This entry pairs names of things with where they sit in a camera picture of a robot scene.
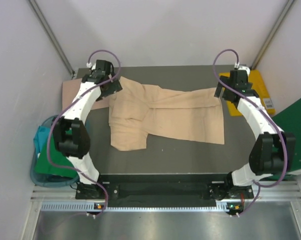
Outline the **beige t-shirt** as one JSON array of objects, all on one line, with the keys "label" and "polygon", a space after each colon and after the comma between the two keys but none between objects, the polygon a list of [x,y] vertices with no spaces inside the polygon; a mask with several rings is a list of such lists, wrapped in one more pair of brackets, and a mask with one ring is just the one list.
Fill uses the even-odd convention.
[{"label": "beige t-shirt", "polygon": [[164,89],[120,78],[109,98],[110,144],[119,151],[143,150],[149,135],[223,145],[224,115],[215,88]]}]

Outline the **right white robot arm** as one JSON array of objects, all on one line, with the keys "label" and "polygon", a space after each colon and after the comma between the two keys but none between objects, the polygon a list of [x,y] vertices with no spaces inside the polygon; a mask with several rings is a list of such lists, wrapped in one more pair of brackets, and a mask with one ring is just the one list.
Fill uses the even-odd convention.
[{"label": "right white robot arm", "polygon": [[252,185],[261,179],[274,175],[284,177],[291,169],[296,137],[284,132],[271,119],[253,84],[249,82],[250,69],[241,66],[228,75],[219,76],[215,97],[233,104],[250,126],[255,144],[250,152],[248,163],[232,171],[223,186],[224,193],[237,197],[242,187]]}]

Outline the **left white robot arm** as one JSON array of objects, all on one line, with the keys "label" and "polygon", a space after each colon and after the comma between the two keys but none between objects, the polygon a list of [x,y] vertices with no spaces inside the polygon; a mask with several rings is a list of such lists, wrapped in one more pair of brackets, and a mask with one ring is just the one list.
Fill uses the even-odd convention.
[{"label": "left white robot arm", "polygon": [[89,154],[91,139],[85,123],[94,103],[121,90],[114,65],[107,60],[97,60],[90,73],[81,79],[76,96],[52,131],[55,149],[72,164],[79,181],[87,185],[86,192],[95,199],[103,195],[104,186],[97,182],[100,173]]}]

